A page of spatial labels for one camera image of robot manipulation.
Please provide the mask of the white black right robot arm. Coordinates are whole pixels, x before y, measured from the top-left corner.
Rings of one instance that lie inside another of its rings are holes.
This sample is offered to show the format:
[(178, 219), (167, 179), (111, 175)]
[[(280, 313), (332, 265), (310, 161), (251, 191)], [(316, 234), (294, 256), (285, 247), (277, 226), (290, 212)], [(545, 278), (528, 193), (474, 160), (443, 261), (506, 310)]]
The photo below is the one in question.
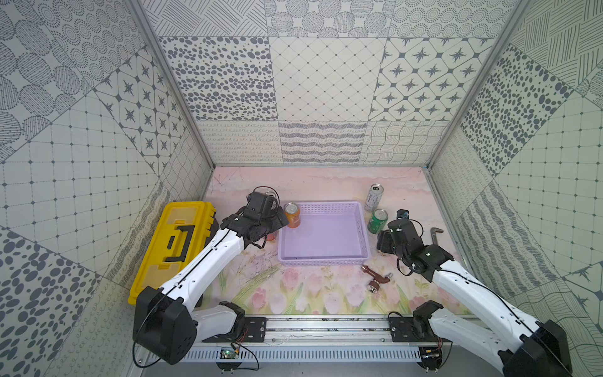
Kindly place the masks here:
[(420, 339), (445, 339), (488, 362), (505, 376), (570, 376), (573, 366), (565, 330), (541, 322), (483, 285), (442, 247), (425, 245), (413, 221), (398, 218), (378, 233), (377, 249), (466, 306), (482, 325), (433, 300), (412, 313)]

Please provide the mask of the lilac perforated plastic basket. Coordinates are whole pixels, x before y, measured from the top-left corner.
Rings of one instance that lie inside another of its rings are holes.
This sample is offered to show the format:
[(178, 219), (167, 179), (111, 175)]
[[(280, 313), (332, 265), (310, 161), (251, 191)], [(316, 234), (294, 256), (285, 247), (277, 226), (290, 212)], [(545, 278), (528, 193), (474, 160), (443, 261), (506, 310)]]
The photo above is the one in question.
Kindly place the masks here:
[(371, 248), (364, 209), (357, 201), (297, 202), (300, 225), (279, 231), (285, 266), (362, 265)]

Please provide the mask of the grey hex key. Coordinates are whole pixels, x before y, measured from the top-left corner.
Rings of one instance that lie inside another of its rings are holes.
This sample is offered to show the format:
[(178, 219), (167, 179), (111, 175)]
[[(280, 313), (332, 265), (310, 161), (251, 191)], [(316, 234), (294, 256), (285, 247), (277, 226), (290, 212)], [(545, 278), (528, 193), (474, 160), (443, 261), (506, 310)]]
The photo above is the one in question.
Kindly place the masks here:
[(438, 228), (438, 227), (432, 227), (430, 229), (430, 236), (431, 236), (431, 240), (432, 240), (432, 244), (433, 245), (438, 245), (440, 246), (441, 243), (438, 239), (439, 235), (444, 234), (444, 229)]

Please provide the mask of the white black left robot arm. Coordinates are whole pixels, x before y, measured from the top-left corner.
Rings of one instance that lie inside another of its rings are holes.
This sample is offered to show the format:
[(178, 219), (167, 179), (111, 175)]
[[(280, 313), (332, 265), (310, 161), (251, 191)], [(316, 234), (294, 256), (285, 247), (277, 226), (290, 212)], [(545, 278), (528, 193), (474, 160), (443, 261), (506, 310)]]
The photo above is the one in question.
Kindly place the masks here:
[(210, 309), (196, 309), (211, 283), (246, 247), (265, 247), (268, 235), (288, 226), (280, 196), (258, 186), (246, 204), (224, 218), (205, 248), (159, 288), (146, 287), (135, 304), (133, 343), (161, 361), (174, 365), (195, 342), (218, 337), (234, 342), (244, 334), (245, 311), (222, 301)]

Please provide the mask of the yellow black toolbox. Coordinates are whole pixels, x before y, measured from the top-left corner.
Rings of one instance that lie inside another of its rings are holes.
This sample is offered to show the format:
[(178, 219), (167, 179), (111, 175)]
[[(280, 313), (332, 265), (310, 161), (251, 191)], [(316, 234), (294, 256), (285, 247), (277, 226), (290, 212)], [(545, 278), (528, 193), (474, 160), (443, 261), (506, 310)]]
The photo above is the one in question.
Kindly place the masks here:
[(146, 287), (158, 288), (175, 277), (205, 248), (218, 230), (215, 213), (213, 204), (201, 201), (164, 207), (130, 289), (130, 305)]

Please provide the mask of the white energy can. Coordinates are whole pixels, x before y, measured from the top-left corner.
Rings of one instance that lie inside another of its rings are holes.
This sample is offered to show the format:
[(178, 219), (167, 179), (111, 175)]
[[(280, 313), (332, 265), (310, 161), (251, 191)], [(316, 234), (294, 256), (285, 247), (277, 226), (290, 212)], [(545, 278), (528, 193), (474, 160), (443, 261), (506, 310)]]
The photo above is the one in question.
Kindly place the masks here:
[(378, 183), (374, 183), (370, 186), (367, 194), (367, 198), (364, 204), (364, 210), (367, 212), (373, 212), (377, 209), (384, 193), (384, 188)]

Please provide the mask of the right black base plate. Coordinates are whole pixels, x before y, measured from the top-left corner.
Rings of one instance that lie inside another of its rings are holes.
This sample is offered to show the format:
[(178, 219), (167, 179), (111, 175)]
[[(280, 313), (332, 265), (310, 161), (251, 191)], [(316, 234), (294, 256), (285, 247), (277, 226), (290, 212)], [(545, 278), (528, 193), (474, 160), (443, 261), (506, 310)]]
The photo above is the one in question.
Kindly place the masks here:
[(392, 342), (451, 343), (449, 339), (436, 336), (428, 325), (417, 325), (413, 317), (390, 314), (387, 320)]

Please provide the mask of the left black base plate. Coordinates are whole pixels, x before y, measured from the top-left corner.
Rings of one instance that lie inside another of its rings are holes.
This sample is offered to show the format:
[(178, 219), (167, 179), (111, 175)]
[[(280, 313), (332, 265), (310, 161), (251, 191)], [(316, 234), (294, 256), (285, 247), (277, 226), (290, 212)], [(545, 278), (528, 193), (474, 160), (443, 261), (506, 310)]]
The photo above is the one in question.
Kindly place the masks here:
[(204, 343), (218, 342), (239, 342), (239, 343), (259, 343), (265, 341), (267, 318), (266, 317), (245, 317), (236, 320), (233, 330), (226, 334), (217, 335), (204, 339)]

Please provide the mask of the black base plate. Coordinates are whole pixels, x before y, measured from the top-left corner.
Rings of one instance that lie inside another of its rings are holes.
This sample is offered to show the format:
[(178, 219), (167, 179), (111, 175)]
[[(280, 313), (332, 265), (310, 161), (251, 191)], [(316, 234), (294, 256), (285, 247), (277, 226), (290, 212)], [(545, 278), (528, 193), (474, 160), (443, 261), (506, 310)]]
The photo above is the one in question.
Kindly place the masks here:
[(392, 342), (451, 343), (449, 339), (436, 336), (428, 325), (417, 325), (413, 317), (390, 314), (387, 320)]
[(259, 343), (265, 341), (267, 318), (266, 317), (245, 317), (236, 320), (233, 330), (226, 334), (217, 335), (204, 339), (204, 343), (218, 342), (239, 342), (239, 343)]

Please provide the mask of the green soda can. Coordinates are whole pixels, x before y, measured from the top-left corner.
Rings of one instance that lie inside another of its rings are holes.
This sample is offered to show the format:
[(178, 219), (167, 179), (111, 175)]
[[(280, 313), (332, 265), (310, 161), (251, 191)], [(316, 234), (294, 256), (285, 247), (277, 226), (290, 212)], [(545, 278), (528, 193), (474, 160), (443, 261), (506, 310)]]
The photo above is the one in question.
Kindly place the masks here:
[(381, 208), (376, 208), (372, 212), (371, 219), (367, 223), (367, 230), (372, 234), (381, 232), (388, 221), (388, 214)]

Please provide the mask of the brown metal hand tool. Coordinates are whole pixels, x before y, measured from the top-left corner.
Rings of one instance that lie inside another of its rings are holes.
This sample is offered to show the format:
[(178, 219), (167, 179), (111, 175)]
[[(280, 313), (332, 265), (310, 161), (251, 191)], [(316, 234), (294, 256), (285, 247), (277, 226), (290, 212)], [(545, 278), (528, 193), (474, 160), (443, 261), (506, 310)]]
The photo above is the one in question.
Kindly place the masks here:
[(374, 270), (372, 270), (367, 265), (362, 265), (361, 271), (363, 273), (366, 273), (367, 275), (369, 275), (372, 278), (372, 280), (367, 285), (367, 290), (372, 294), (379, 292), (381, 286), (383, 284), (388, 284), (392, 280), (392, 277), (393, 277), (392, 273), (387, 273), (386, 275), (381, 275), (381, 274), (375, 272)]

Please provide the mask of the aluminium rail frame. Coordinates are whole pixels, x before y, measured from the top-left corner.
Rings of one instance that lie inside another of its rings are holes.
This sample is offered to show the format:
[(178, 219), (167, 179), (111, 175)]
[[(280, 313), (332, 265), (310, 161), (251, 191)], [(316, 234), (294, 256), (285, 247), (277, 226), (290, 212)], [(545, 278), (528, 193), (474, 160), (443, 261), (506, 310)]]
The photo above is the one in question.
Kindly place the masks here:
[(449, 344), (392, 342), (387, 317), (267, 317), (265, 341), (195, 342), (179, 362), (214, 362), (232, 371), (244, 362), (416, 362), (440, 369)]

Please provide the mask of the orange soda can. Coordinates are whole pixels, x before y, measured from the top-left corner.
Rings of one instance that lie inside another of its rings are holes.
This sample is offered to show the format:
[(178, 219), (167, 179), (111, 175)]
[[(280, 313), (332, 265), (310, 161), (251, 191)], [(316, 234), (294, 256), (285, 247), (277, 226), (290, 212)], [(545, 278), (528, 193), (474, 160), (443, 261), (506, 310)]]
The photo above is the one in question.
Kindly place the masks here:
[(296, 203), (288, 203), (284, 205), (284, 213), (289, 221), (288, 227), (295, 229), (301, 225), (301, 210), (298, 204)]

